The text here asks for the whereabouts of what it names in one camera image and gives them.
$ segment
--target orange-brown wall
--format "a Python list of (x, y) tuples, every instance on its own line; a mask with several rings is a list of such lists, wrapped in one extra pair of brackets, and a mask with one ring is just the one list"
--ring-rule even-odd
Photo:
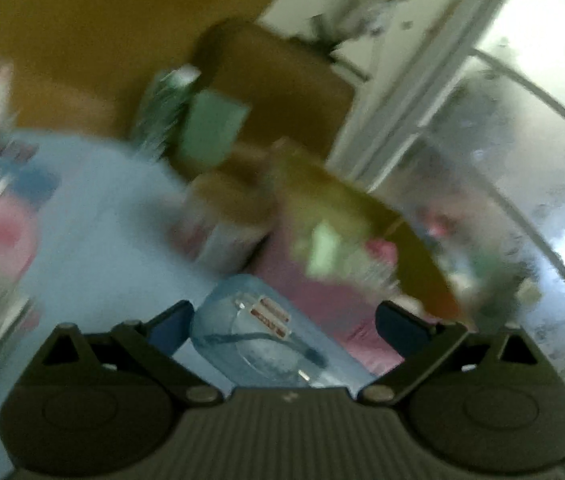
[(0, 0), (18, 122), (119, 136), (153, 72), (187, 60), (213, 23), (255, 19), (271, 1)]

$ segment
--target white wall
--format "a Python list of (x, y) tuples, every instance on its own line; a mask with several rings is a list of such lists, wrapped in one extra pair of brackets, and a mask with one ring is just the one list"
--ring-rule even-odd
[[(331, 1), (333, 0), (274, 0), (261, 16), (260, 22), (285, 36), (310, 36), (309, 19), (323, 12)], [(360, 130), (363, 127), (452, 2), (453, 0), (409, 0), (397, 7), (386, 37), (375, 40), (381, 43), (377, 45), (379, 48), (374, 79), (359, 89), (359, 102), (341, 135), (348, 135), (352, 129)], [(405, 22), (412, 22), (408, 30), (403, 27)], [(364, 38), (345, 44), (341, 54), (365, 72), (370, 71), (374, 65), (373, 41)]]

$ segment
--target light blue table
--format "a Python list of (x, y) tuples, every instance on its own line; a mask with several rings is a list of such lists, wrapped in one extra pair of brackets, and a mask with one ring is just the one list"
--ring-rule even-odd
[[(32, 162), (58, 171), (63, 183), (38, 212), (40, 247), (22, 279), (43, 310), (0, 370), (0, 405), (56, 324), (105, 332), (125, 319), (148, 320), (178, 300), (199, 306), (216, 276), (170, 250), (173, 216), (165, 199), (184, 185), (165, 166), (138, 160), (113, 142), (73, 136), (22, 136), (40, 145)], [(188, 342), (174, 356), (225, 393), (232, 383)], [(0, 443), (0, 479), (11, 464)]]

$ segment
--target screw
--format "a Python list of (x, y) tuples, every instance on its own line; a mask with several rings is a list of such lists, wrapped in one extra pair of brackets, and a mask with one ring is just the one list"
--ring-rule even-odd
[(381, 402), (389, 402), (396, 396), (394, 390), (383, 384), (372, 384), (363, 390), (363, 399), (368, 402), (379, 404)]
[(197, 404), (215, 402), (220, 397), (220, 392), (212, 386), (192, 386), (187, 389), (187, 399)]

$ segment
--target curved metal rod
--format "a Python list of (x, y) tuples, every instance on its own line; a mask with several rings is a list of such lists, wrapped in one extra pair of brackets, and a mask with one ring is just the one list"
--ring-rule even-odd
[(536, 86), (534, 83), (529, 81), (526, 77), (519, 74), (516, 70), (506, 65), (501, 60), (497, 59), (491, 54), (487, 54), (486, 52), (483, 52), (482, 50), (478, 50), (477, 48), (471, 49), (470, 56), (481, 59), (496, 72), (500, 72), (501, 74), (507, 76), (509, 79), (516, 81), (520, 86), (525, 88), (527, 91), (531, 92), (531, 94), (533, 94), (538, 99), (540, 99), (543, 103), (545, 103), (549, 108), (554, 110), (559, 116), (561, 116), (565, 120), (565, 107), (562, 104), (560, 104), (558, 101), (556, 101), (556, 99), (554, 99), (542, 88)]
[(499, 190), (492, 184), (479, 170), (457, 157), (447, 149), (441, 142), (434, 139), (428, 133), (422, 131), (421, 137), (427, 141), (443, 158), (451, 162), (454, 167), (458, 168), (461, 173), (468, 178), (469, 182), (475, 184), (485, 194), (492, 199), (509, 216), (520, 229), (530, 238), (530, 240), (538, 247), (539, 251), (549, 260), (553, 267), (557, 270), (560, 277), (565, 281), (565, 264), (558, 254), (554, 252), (551, 245), (547, 243), (545, 238), (536, 230), (530, 221), (525, 218), (520, 210), (504, 197)]

